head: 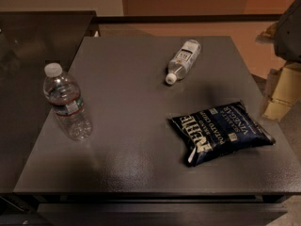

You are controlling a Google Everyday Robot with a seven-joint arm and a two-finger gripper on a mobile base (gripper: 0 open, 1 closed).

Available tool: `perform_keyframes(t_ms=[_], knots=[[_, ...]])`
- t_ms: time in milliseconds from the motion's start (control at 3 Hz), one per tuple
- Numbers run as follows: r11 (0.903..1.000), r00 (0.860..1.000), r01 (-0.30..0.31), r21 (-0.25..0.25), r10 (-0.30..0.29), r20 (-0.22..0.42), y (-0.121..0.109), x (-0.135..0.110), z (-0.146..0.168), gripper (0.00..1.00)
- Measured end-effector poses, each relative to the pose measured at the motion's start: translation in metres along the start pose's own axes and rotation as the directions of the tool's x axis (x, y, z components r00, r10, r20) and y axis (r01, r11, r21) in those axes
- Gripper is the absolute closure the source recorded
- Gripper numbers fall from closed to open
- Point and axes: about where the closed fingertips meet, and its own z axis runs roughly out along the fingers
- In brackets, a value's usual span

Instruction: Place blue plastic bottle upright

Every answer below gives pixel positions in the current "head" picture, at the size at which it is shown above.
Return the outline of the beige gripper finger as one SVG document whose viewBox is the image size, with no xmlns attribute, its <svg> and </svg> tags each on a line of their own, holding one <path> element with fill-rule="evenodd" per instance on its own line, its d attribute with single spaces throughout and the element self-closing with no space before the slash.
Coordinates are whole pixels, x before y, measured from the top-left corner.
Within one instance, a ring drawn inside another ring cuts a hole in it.
<svg viewBox="0 0 301 226">
<path fill-rule="evenodd" d="M 281 121 L 301 99 L 301 64 L 287 61 L 279 69 L 271 69 L 265 84 L 261 114 Z"/>
</svg>

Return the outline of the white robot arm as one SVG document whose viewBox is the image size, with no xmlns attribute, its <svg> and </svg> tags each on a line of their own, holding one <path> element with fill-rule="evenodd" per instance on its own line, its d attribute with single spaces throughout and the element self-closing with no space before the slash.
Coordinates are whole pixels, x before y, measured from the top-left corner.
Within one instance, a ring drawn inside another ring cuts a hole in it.
<svg viewBox="0 0 301 226">
<path fill-rule="evenodd" d="M 275 55 L 285 60 L 268 74 L 261 110 L 263 117 L 281 121 L 301 98 L 301 0 L 294 0 L 256 42 L 272 43 Z"/>
</svg>

